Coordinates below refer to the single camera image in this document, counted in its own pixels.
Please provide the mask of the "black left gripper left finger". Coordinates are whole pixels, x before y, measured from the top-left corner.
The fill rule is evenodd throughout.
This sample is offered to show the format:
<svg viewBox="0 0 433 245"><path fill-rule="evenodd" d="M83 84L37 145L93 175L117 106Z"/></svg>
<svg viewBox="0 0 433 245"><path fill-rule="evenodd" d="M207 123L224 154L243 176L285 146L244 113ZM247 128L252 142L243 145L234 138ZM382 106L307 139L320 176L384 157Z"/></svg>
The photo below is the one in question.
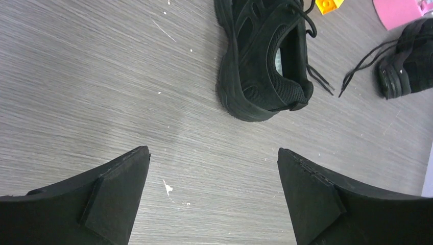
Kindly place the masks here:
<svg viewBox="0 0 433 245"><path fill-rule="evenodd" d="M1 244L127 244L150 157L139 146L24 196L2 196Z"/></svg>

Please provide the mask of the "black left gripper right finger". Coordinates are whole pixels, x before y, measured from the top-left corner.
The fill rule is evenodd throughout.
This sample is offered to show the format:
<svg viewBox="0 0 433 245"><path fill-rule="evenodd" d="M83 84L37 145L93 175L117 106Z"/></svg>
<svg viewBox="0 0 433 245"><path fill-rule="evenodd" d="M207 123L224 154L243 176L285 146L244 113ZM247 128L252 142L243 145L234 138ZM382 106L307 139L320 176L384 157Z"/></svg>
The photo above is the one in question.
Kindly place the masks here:
<svg viewBox="0 0 433 245"><path fill-rule="evenodd" d="M432 199L378 188L284 148L278 168L297 244L432 244Z"/></svg>

